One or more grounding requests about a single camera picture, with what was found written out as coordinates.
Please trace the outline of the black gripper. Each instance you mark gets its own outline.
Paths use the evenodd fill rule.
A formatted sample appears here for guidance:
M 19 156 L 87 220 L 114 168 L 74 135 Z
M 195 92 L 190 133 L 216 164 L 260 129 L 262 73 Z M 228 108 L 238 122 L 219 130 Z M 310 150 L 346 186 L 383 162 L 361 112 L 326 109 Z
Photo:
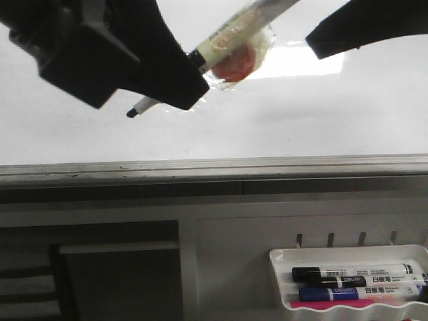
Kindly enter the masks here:
M 1 23 L 41 78 L 93 108 L 120 88 L 189 110 L 209 89 L 156 1 L 2 1 Z

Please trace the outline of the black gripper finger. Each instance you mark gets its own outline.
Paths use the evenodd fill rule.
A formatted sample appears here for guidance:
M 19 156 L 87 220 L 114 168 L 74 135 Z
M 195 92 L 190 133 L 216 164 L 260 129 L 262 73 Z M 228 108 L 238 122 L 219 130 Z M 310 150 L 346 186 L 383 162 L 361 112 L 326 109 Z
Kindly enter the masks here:
M 305 38 L 318 59 L 379 41 L 427 33 L 427 1 L 349 1 Z

